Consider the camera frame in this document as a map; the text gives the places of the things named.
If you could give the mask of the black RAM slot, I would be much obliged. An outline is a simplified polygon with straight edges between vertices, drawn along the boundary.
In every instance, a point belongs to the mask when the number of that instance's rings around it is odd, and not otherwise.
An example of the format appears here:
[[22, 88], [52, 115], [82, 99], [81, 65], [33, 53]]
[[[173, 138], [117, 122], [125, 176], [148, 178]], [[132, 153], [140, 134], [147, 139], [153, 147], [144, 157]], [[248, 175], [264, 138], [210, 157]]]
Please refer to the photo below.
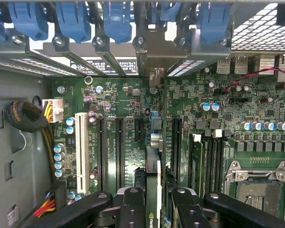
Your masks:
[[224, 143], [223, 143], [223, 130], [216, 129], [213, 133], [214, 145], [215, 145], [215, 182], [214, 190], [220, 191], [221, 189], [221, 178], [223, 169], [223, 153], [224, 153]]
[[205, 190], [204, 194], [211, 191], [211, 178], [212, 178], [212, 143], [213, 139], [211, 134], [205, 135]]

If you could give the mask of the grey open PC case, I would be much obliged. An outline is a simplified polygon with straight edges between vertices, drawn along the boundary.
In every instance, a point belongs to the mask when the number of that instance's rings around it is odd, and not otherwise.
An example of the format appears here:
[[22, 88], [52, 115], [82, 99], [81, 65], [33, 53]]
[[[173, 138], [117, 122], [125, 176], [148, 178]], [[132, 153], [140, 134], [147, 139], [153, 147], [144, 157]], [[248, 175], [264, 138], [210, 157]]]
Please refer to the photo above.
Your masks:
[[48, 20], [48, 39], [35, 41], [29, 37], [30, 48], [52, 60], [79, 70], [81, 73], [91, 73], [101, 76], [77, 62], [71, 61], [55, 52], [52, 43], [53, 37], [61, 33], [56, 14], [56, 2], [85, 2], [90, 18], [91, 39], [86, 42], [76, 43], [69, 38], [70, 50], [105, 72], [107, 76], [120, 76], [112, 67], [102, 60], [95, 52], [92, 40], [96, 35], [104, 36], [103, 3], [110, 1], [126, 2], [131, 4], [132, 39], [129, 42], [116, 44], [110, 39], [110, 51], [125, 71], [126, 76], [138, 75], [136, 56], [136, 38], [144, 38], [152, 30], [152, 25], [147, 23], [147, 3], [151, 1], [181, 2], [180, 10], [175, 22], [168, 22], [165, 30], [165, 39], [172, 41], [180, 51], [191, 52], [191, 35], [193, 29], [200, 29], [198, 14], [202, 2], [228, 2], [231, 3], [230, 18], [226, 31], [231, 33], [230, 63], [235, 64], [235, 57], [246, 56], [248, 63], [254, 60], [255, 70], [259, 71], [260, 55], [275, 55], [275, 66], [285, 70], [285, 0], [0, 0], [3, 10], [6, 40], [1, 43], [13, 41], [21, 44], [25, 36], [14, 28], [8, 3], [9, 2], [39, 2], [44, 8]]

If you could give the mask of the white power connector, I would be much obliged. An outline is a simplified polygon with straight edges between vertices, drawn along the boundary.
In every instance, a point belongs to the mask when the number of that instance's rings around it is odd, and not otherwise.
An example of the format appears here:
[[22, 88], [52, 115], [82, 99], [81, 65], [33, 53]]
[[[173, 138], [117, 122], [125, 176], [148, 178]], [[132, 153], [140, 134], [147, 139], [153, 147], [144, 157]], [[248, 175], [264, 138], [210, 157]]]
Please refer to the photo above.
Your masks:
[[49, 123], [62, 123], [64, 108], [62, 99], [43, 99], [43, 115]]

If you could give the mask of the grey power supply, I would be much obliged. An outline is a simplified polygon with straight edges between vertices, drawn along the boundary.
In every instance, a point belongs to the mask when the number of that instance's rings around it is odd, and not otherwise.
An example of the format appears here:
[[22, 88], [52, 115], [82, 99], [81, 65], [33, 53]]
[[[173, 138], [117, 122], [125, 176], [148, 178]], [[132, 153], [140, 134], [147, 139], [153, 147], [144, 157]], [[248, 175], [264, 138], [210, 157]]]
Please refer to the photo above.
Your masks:
[[51, 79], [0, 69], [0, 228], [16, 228], [46, 196], [52, 179], [42, 134], [20, 133], [4, 119], [14, 100], [41, 106]]

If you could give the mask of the short black expansion slot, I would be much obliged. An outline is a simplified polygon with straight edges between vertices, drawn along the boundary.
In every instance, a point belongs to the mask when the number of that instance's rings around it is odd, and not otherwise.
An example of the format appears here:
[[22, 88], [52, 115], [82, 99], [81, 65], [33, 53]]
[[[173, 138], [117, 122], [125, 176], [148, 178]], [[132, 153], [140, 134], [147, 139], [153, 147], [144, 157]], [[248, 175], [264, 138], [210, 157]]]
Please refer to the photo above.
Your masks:
[[136, 142], [142, 142], [144, 140], [144, 118], [136, 117], [134, 119], [134, 133]]

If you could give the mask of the metal slot cover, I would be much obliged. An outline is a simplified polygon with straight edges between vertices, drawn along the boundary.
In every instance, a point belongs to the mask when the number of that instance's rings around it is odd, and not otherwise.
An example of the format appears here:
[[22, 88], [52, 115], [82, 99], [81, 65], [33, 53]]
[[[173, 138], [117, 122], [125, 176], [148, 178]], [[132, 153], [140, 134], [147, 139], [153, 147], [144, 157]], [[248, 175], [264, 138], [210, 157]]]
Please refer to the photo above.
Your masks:
[[30, 56], [29, 44], [23, 42], [16, 44], [13, 41], [0, 43], [0, 70], [23, 73], [30, 76], [53, 76], [54, 73], [40, 66], [29, 63], [33, 60]]
[[29, 37], [27, 36], [20, 36], [17, 38], [22, 39], [21, 46], [24, 48], [23, 51], [17, 54], [13, 54], [12, 59], [13, 61], [20, 62], [25, 64], [29, 67], [35, 67], [37, 70], [44, 70], [48, 74], [52, 76], [59, 76], [59, 77], [85, 77], [86, 74], [81, 73], [79, 70], [71, 68], [70, 66], [66, 66], [62, 63], [59, 63], [51, 58], [34, 51], [30, 48], [29, 44]]
[[180, 78], [197, 72], [229, 56], [231, 52], [231, 33], [226, 31], [226, 38], [203, 44], [199, 29], [193, 29], [191, 35], [191, 52], [184, 60], [178, 61], [167, 72], [168, 78]]
[[122, 69], [122, 67], [110, 51], [110, 39], [108, 36], [96, 35], [92, 40], [92, 44], [96, 54], [102, 60], [105, 60], [118, 75], [126, 76], [125, 71]]
[[87, 62], [86, 60], [84, 60], [83, 58], [81, 58], [80, 56], [72, 52], [70, 50], [69, 38], [66, 38], [65, 36], [62, 36], [62, 35], [60, 36], [55, 35], [52, 39], [52, 43], [55, 46], [56, 53], [59, 53], [60, 55], [62, 55], [63, 57], [66, 57], [67, 59], [71, 61], [77, 62], [83, 67], [89, 68], [90, 70], [92, 70], [98, 75], [107, 76], [105, 72], [101, 71], [97, 67], [93, 66], [91, 63]]

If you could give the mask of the green motherboard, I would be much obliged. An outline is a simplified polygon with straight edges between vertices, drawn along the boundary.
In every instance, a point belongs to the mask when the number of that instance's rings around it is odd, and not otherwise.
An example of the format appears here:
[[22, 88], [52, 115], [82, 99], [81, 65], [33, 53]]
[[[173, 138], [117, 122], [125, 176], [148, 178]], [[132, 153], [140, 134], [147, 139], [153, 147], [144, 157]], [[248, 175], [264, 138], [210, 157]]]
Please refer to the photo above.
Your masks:
[[[275, 168], [285, 161], [285, 70], [274, 66], [247, 74], [217, 74], [217, 65], [180, 78], [167, 78], [166, 167], [171, 167], [172, 118], [182, 119], [181, 168], [178, 187], [193, 189], [199, 197], [205, 190], [205, 135], [211, 134], [212, 178], [215, 182], [213, 133], [223, 130], [223, 169], [220, 192], [233, 160], [242, 168]], [[274, 75], [260, 76], [273, 70]], [[145, 78], [58, 78], [53, 95], [63, 100], [63, 122], [54, 124], [55, 175], [66, 184], [67, 202], [73, 203], [98, 191], [97, 118], [104, 117], [107, 137], [107, 192], [116, 194], [115, 119], [125, 122], [125, 187], [133, 187], [134, 171], [145, 169], [150, 140], [150, 113], [156, 98], [149, 93]], [[87, 113], [89, 142], [89, 188], [77, 192], [75, 114]], [[144, 118], [144, 140], [134, 140], [134, 119]], [[164, 228], [172, 228], [171, 191], [166, 183]]]

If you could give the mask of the CPU socket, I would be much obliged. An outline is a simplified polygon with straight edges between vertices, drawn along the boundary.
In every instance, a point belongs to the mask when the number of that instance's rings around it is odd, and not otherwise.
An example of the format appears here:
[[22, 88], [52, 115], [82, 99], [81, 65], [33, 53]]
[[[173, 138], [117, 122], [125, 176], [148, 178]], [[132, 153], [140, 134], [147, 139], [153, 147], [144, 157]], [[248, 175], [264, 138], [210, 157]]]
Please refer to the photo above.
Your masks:
[[224, 194], [284, 220], [285, 161], [275, 168], [242, 168], [233, 160], [224, 180]]

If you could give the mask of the blue expansion slot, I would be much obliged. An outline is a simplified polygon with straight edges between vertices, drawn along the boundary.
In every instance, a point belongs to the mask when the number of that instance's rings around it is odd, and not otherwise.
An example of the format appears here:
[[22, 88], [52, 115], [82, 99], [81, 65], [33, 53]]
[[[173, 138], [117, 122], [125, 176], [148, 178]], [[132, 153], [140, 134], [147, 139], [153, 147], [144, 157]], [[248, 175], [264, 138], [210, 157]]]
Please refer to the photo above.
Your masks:
[[158, 133], [162, 129], [162, 117], [158, 111], [151, 111], [150, 113], [151, 131]]

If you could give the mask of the white expansion slot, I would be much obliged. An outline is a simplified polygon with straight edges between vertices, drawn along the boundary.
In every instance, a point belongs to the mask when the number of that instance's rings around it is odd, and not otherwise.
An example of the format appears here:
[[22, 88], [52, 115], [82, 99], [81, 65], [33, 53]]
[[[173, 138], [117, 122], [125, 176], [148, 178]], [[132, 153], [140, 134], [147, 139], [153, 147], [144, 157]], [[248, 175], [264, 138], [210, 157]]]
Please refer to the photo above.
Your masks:
[[87, 113], [75, 114], [77, 192], [87, 194], [89, 188], [89, 142]]

